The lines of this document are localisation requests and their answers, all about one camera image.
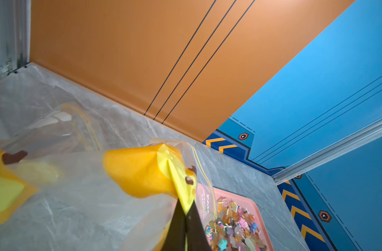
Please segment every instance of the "swirl lollipop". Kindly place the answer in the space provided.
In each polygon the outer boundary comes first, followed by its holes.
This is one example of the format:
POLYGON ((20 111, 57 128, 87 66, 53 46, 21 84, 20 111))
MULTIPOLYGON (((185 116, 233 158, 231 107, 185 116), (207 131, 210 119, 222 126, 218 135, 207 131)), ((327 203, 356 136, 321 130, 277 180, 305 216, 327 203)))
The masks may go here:
POLYGON ((224 229, 224 224, 222 222, 222 220, 220 218, 218 218, 218 222, 217 222, 218 226, 221 228, 221 229, 224 229))
POLYGON ((206 226, 205 228, 205 235, 206 237, 211 241, 214 238, 213 230, 210 226, 206 226))

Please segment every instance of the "orange wall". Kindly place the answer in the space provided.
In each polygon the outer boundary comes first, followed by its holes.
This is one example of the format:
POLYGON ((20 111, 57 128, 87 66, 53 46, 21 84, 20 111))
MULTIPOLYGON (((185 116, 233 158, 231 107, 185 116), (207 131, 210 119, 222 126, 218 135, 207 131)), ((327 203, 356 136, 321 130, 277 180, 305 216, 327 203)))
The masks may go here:
POLYGON ((203 141, 353 1, 32 0, 30 60, 203 141))

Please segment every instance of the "brown spot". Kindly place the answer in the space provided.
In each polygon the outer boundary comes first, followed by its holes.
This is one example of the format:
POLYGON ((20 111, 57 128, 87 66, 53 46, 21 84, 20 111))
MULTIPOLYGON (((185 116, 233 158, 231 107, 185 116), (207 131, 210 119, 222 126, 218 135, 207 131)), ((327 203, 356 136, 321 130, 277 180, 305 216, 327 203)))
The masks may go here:
POLYGON ((188 170, 192 171, 195 173, 195 175, 197 175, 197 168, 195 168, 195 166, 191 166, 191 168, 188 168, 188 170))
POLYGON ((193 185, 194 184, 194 181, 190 178, 190 177, 185 177, 185 183, 189 184, 189 185, 193 185))
POLYGON ((1 157, 3 160, 4 165, 18 163, 21 161, 21 159, 25 158, 28 155, 28 152, 26 151, 19 151, 18 153, 10 154, 10 153, 4 153, 1 157))

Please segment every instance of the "black stripe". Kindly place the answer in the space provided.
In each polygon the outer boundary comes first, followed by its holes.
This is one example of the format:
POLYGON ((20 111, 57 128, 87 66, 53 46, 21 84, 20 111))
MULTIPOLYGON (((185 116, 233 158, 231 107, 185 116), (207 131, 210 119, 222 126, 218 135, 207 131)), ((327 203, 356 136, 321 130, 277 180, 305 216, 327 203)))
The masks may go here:
POLYGON ((311 211, 311 214, 314 216, 316 222, 318 223, 319 227, 322 229, 322 232, 325 234, 326 238, 328 239, 329 243, 331 244, 332 248, 335 250, 335 251, 338 251, 338 249, 336 248, 336 246, 333 244, 332 240, 330 239, 328 233, 325 231, 324 227, 322 226, 322 224, 319 222, 319 219, 317 218, 317 215, 314 213, 314 210, 311 208, 311 206, 309 205, 308 201, 306 200, 306 198, 304 197, 303 193, 301 193, 300 189, 298 188, 297 184, 294 182, 294 180, 292 179, 291 182, 293 182, 295 188, 297 189, 297 191, 299 192, 300 194, 300 197, 303 198, 305 204, 307 205, 308 209, 311 211))
POLYGON ((363 88, 359 89, 358 91, 356 91, 355 93, 351 94, 349 97, 345 98, 343 101, 341 101, 340 103, 338 103, 337 105, 335 105, 334 107, 330 108, 329 110, 327 110, 326 112, 322 113, 321 115, 319 115, 318 117, 314 118, 313 120, 309 121, 307 124, 305 124, 304 126, 302 126, 301 128, 299 128, 298 130, 296 130, 294 133, 290 134, 289 136, 285 137, 284 139, 282 139, 281 141, 279 141, 278 143, 276 143, 274 146, 272 146, 271 148, 268 148, 265 152, 259 154, 258 156, 256 156, 254 159, 258 158, 259 156, 261 156, 262 154, 266 153, 267 151, 269 151, 270 149, 274 148, 276 145, 280 144, 280 142, 284 141, 285 139, 287 139, 288 137, 290 137, 291 135, 295 134, 296 132, 298 132, 299 130, 301 130, 302 128, 306 127, 307 125, 309 125, 310 123, 314 122, 315 120, 317 120, 319 117, 321 117, 322 115, 324 115, 325 113, 329 112, 330 110, 332 110, 333 108, 335 108, 336 106, 340 105, 341 103, 343 103, 344 101, 348 100, 349 98, 353 97, 354 95, 356 95, 357 93, 361 92, 364 88, 367 88, 368 86, 370 86, 371 84, 373 84, 375 81, 379 80, 380 78, 382 78, 382 76, 380 76, 379 78, 375 79, 374 81, 372 81, 371 83, 367 84, 366 86, 364 86, 363 88))
POLYGON ((244 11, 243 15, 239 18, 239 20, 237 21, 237 23, 234 25, 234 27, 230 30, 230 32, 227 34, 227 36, 224 38, 224 40, 220 43, 219 47, 216 49, 216 51, 212 54, 212 56, 209 58, 208 62, 206 62, 206 64, 204 65, 204 67, 202 68, 202 70, 198 73, 198 75, 194 78, 194 80, 192 81, 192 83, 190 84, 190 86, 187 88, 187 90, 185 90, 185 92, 183 93, 183 95, 181 96, 181 98, 177 101, 177 103, 174 105, 174 107, 171 109, 171 111, 168 113, 168 115, 166 116, 166 118, 164 119, 164 121, 162 122, 162 124, 166 121, 166 119, 168 118, 168 116, 170 115, 171 112, 173 112, 174 108, 176 108, 177 104, 180 102, 180 100, 184 97, 184 95, 187 93, 187 91, 189 90, 189 88, 191 87, 191 85, 195 82, 195 80, 198 78, 198 76, 201 74, 201 72, 205 69, 206 65, 211 61, 211 59, 213 58, 213 56, 216 54, 216 52, 218 51, 218 49, 222 46, 222 44, 224 43, 224 41, 226 41, 227 37, 230 35, 230 33, 234 30, 234 28, 237 26, 237 24, 240 22, 240 20, 244 17, 244 15, 247 13, 247 11, 250 9, 250 7, 252 6, 252 4, 255 2, 255 0, 248 6, 248 8, 246 9, 246 11, 244 11))
POLYGON ((354 238, 354 236, 350 233, 350 231, 348 230, 348 228, 347 228, 347 227, 345 227, 345 228, 346 228, 347 232, 351 235, 351 237, 354 238))
POLYGON ((199 56, 199 54, 201 53, 201 51, 205 48, 206 44, 209 42, 209 40, 211 39, 211 37, 213 36, 213 34, 215 33, 215 31, 218 29, 219 25, 222 23, 223 19, 227 16, 227 14, 229 13, 229 11, 231 10, 231 8, 233 7, 233 5, 235 4, 237 0, 234 0, 234 2, 232 3, 232 5, 230 6, 230 8, 227 10, 226 14, 224 14, 223 18, 220 20, 219 24, 216 26, 216 28, 214 29, 214 31, 212 32, 212 34, 209 36, 208 40, 205 42, 204 46, 201 48, 201 50, 198 52, 197 56, 194 58, 194 60, 192 61, 192 63, 190 64, 190 66, 188 67, 187 71, 185 71, 185 73, 183 74, 183 76, 181 77, 180 81, 177 83, 176 87, 174 87, 173 91, 171 91, 170 95, 168 96, 168 98, 166 99, 166 101, 164 102, 164 104, 162 105, 162 107, 160 108, 160 110, 158 111, 158 113, 156 114, 156 116, 153 118, 155 119, 158 114, 160 113, 160 111, 163 109, 164 105, 167 103, 168 99, 171 97, 171 95, 174 93, 174 91, 177 89, 178 85, 180 84, 180 82, 183 80, 184 76, 187 74, 188 70, 191 68, 191 66, 194 64, 195 60, 197 60, 197 57, 199 56))
POLYGON ((338 217, 338 219, 340 220, 340 222, 344 225, 342 219, 339 217, 339 215, 336 214, 336 216, 338 217))
POLYGON ((357 243, 357 245, 359 246, 359 248, 361 249, 361 251, 363 251, 363 249, 360 247, 359 243, 357 241, 355 241, 357 243))
POLYGON ((152 102, 150 103, 148 109, 146 110, 146 112, 144 113, 144 115, 148 112, 150 106, 152 105, 152 103, 155 101, 156 97, 158 96, 160 90, 163 88, 164 84, 166 83, 168 77, 170 76, 171 72, 174 70, 174 68, 176 67, 178 61, 180 60, 181 56, 183 56, 185 50, 187 49, 188 45, 191 43, 191 40, 194 38, 195 34, 197 33, 198 29, 200 28, 201 24, 204 22, 206 16, 209 14, 209 11, 211 11, 212 7, 214 6, 216 0, 214 0, 214 2, 212 3, 211 7, 208 9, 208 12, 205 14, 204 18, 202 19, 201 23, 198 25, 198 28, 197 30, 194 32, 194 34, 192 35, 190 41, 188 41, 187 43, 187 46, 184 48, 183 52, 181 53, 180 57, 177 59, 177 62, 174 64, 173 68, 171 69, 171 71, 169 72, 169 74, 167 75, 167 78, 164 80, 163 82, 163 85, 160 87, 160 89, 158 90, 158 93, 156 93, 155 97, 153 98, 152 102))
MULTIPOLYGON (((372 91, 373 89, 375 89, 375 88, 377 88, 378 86, 380 86, 382 83, 380 83, 379 85, 377 85, 376 87, 374 87, 374 88, 372 88, 371 90, 369 90, 368 92, 366 92, 366 93, 364 93, 363 95, 361 95, 359 98, 361 98, 361 97, 363 97, 365 94, 367 94, 367 93, 369 93, 370 91, 372 91)), ((365 101, 367 101, 368 99, 370 99, 370 98, 372 98, 372 97, 374 97, 376 94, 378 94, 378 93, 380 93, 380 92, 382 92, 382 89, 380 89, 378 92, 376 92, 376 93, 374 93, 374 94, 372 94, 371 96, 369 96, 368 98, 366 98, 366 99, 364 99, 363 101, 361 101, 360 103, 358 103, 358 104, 356 104, 355 106, 353 106, 352 108, 350 108, 350 109, 348 109, 347 111, 345 111, 344 113, 342 113, 342 114, 340 114, 340 115, 338 115, 337 117, 335 117, 335 118, 333 118, 333 119, 331 119, 330 121, 328 121, 328 122, 326 122, 325 124, 323 124, 322 126, 320 126, 319 128, 316 128, 314 131, 312 131, 312 132, 310 132, 310 133, 308 133, 307 135, 305 135, 304 137, 302 137, 301 139, 299 139, 299 140, 297 140, 296 142, 294 142, 294 143, 292 143, 291 145, 289 145, 288 147, 286 147, 286 148, 284 148, 284 149, 282 149, 280 152, 278 152, 278 153, 276 153, 276 154, 274 154, 272 157, 270 157, 270 158, 268 158, 268 159, 266 159, 265 161, 267 161, 267 160, 269 160, 269 159, 271 159, 271 158, 273 158, 274 156, 276 156, 277 154, 279 154, 279 153, 281 153, 281 152, 283 152, 284 150, 286 150, 287 148, 289 148, 289 147, 291 147, 292 145, 294 145, 295 143, 297 143, 297 142, 299 142, 300 140, 302 140, 302 139, 304 139, 305 137, 307 137, 308 135, 310 135, 311 133, 313 133, 313 132, 315 132, 315 131, 317 131, 318 129, 320 129, 320 128, 322 128, 323 126, 325 126, 325 125, 327 125, 328 123, 330 123, 330 122, 332 122, 332 121, 334 121, 335 119, 337 119, 337 118, 339 118, 340 116, 342 116, 343 114, 345 114, 346 112, 348 112, 348 111, 350 111, 351 109, 353 109, 353 108, 355 108, 356 106, 358 106, 359 104, 361 104, 361 103, 363 103, 363 102, 365 102, 365 101)))

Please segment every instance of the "pink tray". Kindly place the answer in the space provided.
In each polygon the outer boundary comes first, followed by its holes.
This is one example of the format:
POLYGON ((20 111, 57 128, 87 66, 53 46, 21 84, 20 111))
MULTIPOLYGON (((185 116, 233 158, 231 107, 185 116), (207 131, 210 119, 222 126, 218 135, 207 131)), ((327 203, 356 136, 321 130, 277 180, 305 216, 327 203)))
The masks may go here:
POLYGON ((261 213, 259 213, 258 207, 252 200, 237 194, 220 190, 218 188, 214 188, 214 192, 216 199, 220 197, 226 197, 230 200, 233 200, 240 207, 247 208, 250 214, 254 215, 257 219, 256 224, 258 225, 258 229, 261 231, 259 238, 264 241, 264 244, 267 246, 267 251, 274 251, 272 243, 269 239, 268 231, 266 230, 264 221, 262 220, 261 213))

